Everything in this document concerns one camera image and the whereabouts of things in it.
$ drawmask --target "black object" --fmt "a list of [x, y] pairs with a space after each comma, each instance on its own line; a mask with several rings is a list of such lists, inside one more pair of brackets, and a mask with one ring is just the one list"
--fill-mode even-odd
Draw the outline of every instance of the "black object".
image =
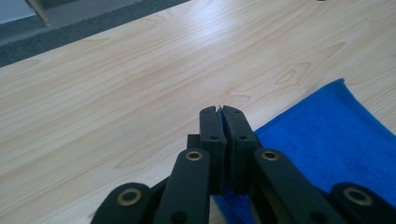
[[282, 152], [262, 148], [242, 111], [211, 106], [169, 178], [152, 189], [114, 189], [92, 224], [207, 223], [209, 195], [221, 194], [223, 181], [249, 196], [257, 223], [396, 223], [396, 210], [374, 192], [353, 183], [316, 189]]

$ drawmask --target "wooden table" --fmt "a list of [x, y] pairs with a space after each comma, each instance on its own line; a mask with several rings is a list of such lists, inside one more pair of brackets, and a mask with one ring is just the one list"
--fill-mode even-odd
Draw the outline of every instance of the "wooden table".
[[344, 77], [396, 133], [395, 11], [192, 0], [1, 68], [0, 223], [89, 223], [116, 186], [168, 176], [210, 105], [257, 129]]

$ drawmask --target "wooden surface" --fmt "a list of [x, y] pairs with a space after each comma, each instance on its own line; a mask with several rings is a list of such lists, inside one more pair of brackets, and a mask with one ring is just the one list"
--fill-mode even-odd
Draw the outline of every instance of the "wooden surface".
[[395, 11], [193, 0], [1, 68], [0, 223], [89, 223], [116, 186], [168, 176], [210, 105], [257, 129], [344, 77], [396, 133]]

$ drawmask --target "blue towel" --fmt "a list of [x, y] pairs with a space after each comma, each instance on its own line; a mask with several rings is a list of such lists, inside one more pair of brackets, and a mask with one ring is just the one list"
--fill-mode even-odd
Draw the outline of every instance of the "blue towel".
[[[396, 136], [350, 93], [343, 79], [314, 92], [255, 132], [264, 147], [285, 153], [316, 187], [353, 182], [396, 207]], [[230, 223], [253, 223], [248, 198], [215, 197]]]

